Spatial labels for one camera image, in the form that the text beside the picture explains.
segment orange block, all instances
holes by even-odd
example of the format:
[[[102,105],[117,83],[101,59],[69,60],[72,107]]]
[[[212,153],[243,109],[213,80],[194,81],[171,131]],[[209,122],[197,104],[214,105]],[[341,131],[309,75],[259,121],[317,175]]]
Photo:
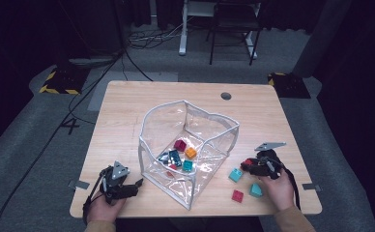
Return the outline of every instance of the orange block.
[[[196,157],[196,150],[194,150],[193,148],[188,148],[187,150],[185,150],[185,155],[189,158],[189,159],[193,159]]]

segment person's left hand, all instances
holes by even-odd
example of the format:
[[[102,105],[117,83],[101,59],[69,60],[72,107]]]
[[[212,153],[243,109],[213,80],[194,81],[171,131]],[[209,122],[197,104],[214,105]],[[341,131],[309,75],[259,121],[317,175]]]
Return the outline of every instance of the person's left hand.
[[[114,205],[109,205],[106,203],[105,196],[98,191],[89,208],[87,222],[101,220],[114,223],[126,201],[127,198],[119,199]]]

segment white desk frame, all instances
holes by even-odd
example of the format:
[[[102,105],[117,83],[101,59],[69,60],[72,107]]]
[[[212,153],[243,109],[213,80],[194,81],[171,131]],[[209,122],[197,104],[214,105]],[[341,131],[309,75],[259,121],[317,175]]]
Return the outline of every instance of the white desk frame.
[[[215,3],[212,2],[195,2],[185,0],[184,3],[184,14],[183,14],[183,26],[181,43],[179,46],[179,55],[184,56],[187,54],[187,43],[188,43],[188,16],[213,16]],[[251,40],[251,32],[245,38],[247,44],[248,54],[251,56],[253,51],[253,41]],[[257,58],[257,53],[254,52],[253,60]]]

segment clear plastic bag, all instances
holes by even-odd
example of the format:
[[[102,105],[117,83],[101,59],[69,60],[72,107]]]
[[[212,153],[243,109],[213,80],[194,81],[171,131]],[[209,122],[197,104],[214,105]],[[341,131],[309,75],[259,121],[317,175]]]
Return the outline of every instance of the clear plastic bag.
[[[142,175],[190,210],[194,199],[229,156],[238,133],[237,121],[208,113],[187,101],[159,105],[146,114],[139,136]],[[178,152],[181,163],[192,161],[188,171],[182,166],[173,169],[173,159],[165,161],[169,152],[174,155],[177,140],[183,140],[186,149],[197,153],[189,159],[183,151]]]

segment wooden table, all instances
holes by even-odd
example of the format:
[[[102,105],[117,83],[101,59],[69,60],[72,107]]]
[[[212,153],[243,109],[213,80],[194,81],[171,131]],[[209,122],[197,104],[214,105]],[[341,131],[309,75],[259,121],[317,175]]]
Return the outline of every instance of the wooden table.
[[[227,92],[226,101],[220,94]],[[250,196],[253,183],[263,184],[245,173],[238,183],[228,176],[233,168],[247,158],[254,158],[254,148],[263,142],[287,142],[275,151],[295,175],[300,191],[302,211],[315,215],[322,211],[315,190],[304,190],[311,183],[303,158],[275,90],[270,85],[211,84],[180,82],[111,81],[103,99],[101,112],[84,161],[80,179],[90,183],[88,189],[77,189],[71,205],[71,215],[82,217],[82,204],[90,194],[101,170],[118,160],[130,169],[125,184],[142,178],[138,159],[138,137],[145,114],[153,107],[186,100],[209,112],[229,116],[240,123],[236,146],[210,183],[199,195],[190,211],[145,180],[137,196],[129,198],[119,218],[138,217],[210,217],[263,216],[276,212],[267,194]],[[242,203],[231,199],[233,190],[245,193]]]

